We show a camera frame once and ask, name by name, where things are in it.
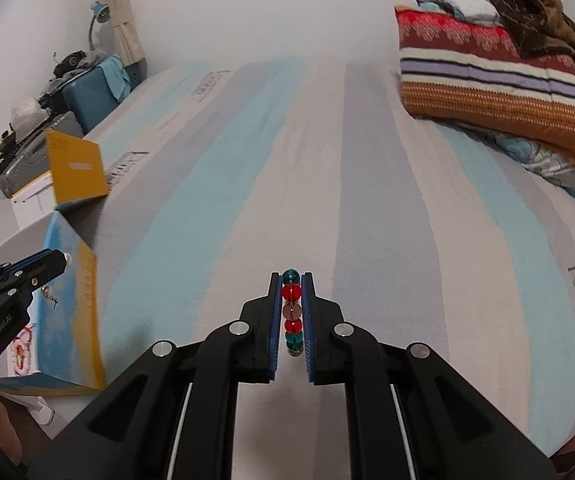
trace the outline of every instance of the cardboard box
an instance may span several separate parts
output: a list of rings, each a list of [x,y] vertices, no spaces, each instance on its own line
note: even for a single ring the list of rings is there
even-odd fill
[[[49,171],[36,177],[10,200],[21,229],[48,215],[109,192],[100,147],[52,130],[46,134]]]
[[[0,264],[45,248],[69,254],[70,262],[34,293],[29,324],[0,356],[0,390],[48,397],[103,389],[93,251],[55,211],[0,245]]]

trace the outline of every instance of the blue and yellow box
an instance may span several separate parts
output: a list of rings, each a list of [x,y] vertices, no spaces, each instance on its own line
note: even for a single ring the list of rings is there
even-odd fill
[[[0,264],[42,249],[68,254],[65,272],[34,293],[29,324],[0,356],[0,390],[65,396],[103,389],[98,342],[96,255],[55,211],[0,245]]]

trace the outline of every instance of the bed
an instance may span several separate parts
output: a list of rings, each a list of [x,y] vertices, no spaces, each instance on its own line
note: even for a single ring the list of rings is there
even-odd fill
[[[387,65],[187,62],[88,139],[112,173],[70,214],[98,256],[109,379],[311,271],[382,342],[424,341],[547,455],[575,434],[575,199],[450,127],[412,119]],[[344,393],[280,349],[242,384],[233,478],[349,478]]]

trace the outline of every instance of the gray case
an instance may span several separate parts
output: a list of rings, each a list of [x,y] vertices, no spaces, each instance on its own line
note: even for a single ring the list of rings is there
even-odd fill
[[[65,112],[55,117],[47,126],[29,134],[26,145],[18,150],[12,163],[0,174],[0,189],[6,197],[11,198],[37,176],[49,170],[45,134],[52,129],[79,139],[83,138],[82,129],[74,112]]]

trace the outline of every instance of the teal bead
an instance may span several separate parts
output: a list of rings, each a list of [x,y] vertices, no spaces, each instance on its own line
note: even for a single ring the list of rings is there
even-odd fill
[[[288,350],[294,350],[294,351],[300,350],[301,352],[303,351],[303,348],[305,346],[302,341],[300,343],[290,343],[289,341],[285,341],[285,345],[287,346]]]
[[[285,332],[285,339],[292,345],[300,345],[303,342],[303,332],[299,332],[298,334],[290,334]]]
[[[301,275],[295,269],[287,269],[283,273],[283,285],[288,285],[289,283],[301,283]]]

